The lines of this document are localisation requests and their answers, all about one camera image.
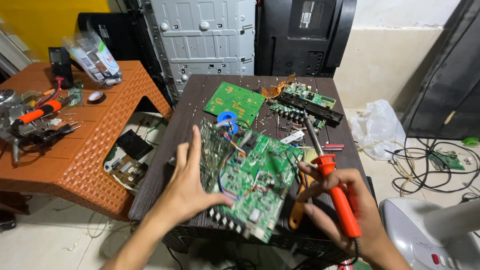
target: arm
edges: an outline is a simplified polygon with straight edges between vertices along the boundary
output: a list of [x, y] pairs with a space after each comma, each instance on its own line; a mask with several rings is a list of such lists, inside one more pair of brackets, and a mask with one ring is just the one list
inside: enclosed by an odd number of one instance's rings
[[[373, 269], [410, 270], [411, 267], [402, 257], [382, 226], [377, 204], [356, 169], [336, 170], [327, 179], [307, 163], [300, 162], [302, 172], [315, 178], [318, 184], [312, 184], [297, 196], [297, 201], [305, 201], [317, 197], [342, 183], [344, 190], [353, 193], [357, 203], [354, 211], [362, 236], [360, 237], [360, 257], [368, 262]], [[347, 238], [341, 226], [334, 222], [325, 212], [312, 204], [305, 204], [305, 213], [332, 241], [352, 256], [355, 254], [352, 240]]]
[[135, 234], [121, 250], [102, 267], [103, 270], [140, 270], [155, 251], [163, 236], [212, 205], [232, 205], [233, 199], [223, 193], [207, 194], [200, 183], [200, 130], [193, 126], [193, 142], [177, 148], [177, 166], [165, 191], [147, 213]]

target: red soldering iron handle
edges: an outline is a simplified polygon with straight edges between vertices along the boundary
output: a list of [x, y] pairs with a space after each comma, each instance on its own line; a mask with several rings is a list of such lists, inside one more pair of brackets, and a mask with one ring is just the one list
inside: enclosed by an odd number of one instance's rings
[[[318, 165], [317, 170], [322, 173], [324, 179], [335, 170], [336, 162], [334, 162], [334, 158], [335, 155], [327, 154], [319, 156], [312, 161], [313, 164]], [[341, 184], [332, 188], [329, 192], [333, 205], [335, 206], [336, 214], [340, 219], [343, 232], [347, 237], [360, 237], [361, 231], [357, 224], [357, 220], [355, 219], [352, 208], [348, 203], [347, 196], [345, 196], [340, 185]]]

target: blue spool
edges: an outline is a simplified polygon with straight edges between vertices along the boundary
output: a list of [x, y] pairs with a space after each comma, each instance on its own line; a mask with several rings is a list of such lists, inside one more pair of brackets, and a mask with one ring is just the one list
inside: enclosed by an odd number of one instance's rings
[[[218, 123], [220, 123], [220, 122], [228, 120], [228, 119], [236, 119], [236, 118], [237, 118], [237, 116], [234, 112], [224, 111], [223, 113], [219, 114], [216, 117], [216, 121]], [[232, 122], [231, 125], [227, 123], [227, 124], [224, 124], [223, 126], [225, 127], [225, 130], [228, 131], [228, 134], [235, 134], [239, 130], [239, 127], [237, 126], [237, 124], [235, 124], [233, 122]]]

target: red button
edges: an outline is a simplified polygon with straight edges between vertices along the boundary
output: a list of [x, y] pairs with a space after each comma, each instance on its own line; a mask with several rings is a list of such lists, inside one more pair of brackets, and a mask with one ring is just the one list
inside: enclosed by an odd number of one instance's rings
[[439, 264], [440, 263], [440, 261], [438, 259], [438, 256], [436, 254], [432, 254], [432, 259], [433, 259], [434, 264]]

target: orange plastic table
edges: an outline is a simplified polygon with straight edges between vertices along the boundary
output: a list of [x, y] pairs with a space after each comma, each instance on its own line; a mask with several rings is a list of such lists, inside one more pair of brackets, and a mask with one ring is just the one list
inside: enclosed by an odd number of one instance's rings
[[[88, 75], [73, 68], [73, 78], [84, 82], [84, 107], [62, 109], [56, 118], [78, 121], [79, 129], [55, 144], [44, 156], [24, 154], [14, 166], [12, 147], [0, 139], [0, 190], [55, 195], [116, 220], [128, 220], [131, 195], [103, 170], [103, 161], [140, 99], [146, 96], [169, 121], [173, 110], [139, 61], [119, 61], [123, 82], [99, 89]], [[23, 93], [53, 88], [49, 63], [32, 63], [0, 85]], [[103, 90], [107, 99], [87, 104], [88, 96]], [[60, 96], [68, 96], [62, 90]]]

